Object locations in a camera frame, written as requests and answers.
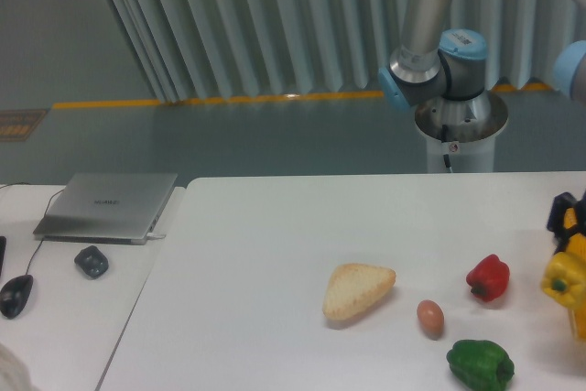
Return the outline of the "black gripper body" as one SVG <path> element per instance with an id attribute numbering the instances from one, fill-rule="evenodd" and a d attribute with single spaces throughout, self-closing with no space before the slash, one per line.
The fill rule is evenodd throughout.
<path id="1" fill-rule="evenodd" d="M 574 205 L 574 212 L 577 221 L 577 230 L 580 234 L 586 235 L 586 193 Z"/>

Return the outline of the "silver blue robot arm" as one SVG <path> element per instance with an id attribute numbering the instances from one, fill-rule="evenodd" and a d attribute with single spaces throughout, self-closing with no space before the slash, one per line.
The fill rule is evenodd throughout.
<path id="1" fill-rule="evenodd" d="M 485 87 L 484 37 L 445 27 L 451 1 L 407 1 L 400 42 L 378 80 L 387 101 L 414 109 L 430 173 L 489 173 L 508 110 Z"/>

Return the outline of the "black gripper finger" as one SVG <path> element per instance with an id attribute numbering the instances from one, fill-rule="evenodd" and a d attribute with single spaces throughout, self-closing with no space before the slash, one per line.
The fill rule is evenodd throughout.
<path id="1" fill-rule="evenodd" d="M 552 202 L 547 229 L 554 234 L 555 253 L 565 252 L 570 238 L 578 232 L 577 200 L 569 192 L 556 196 Z"/>

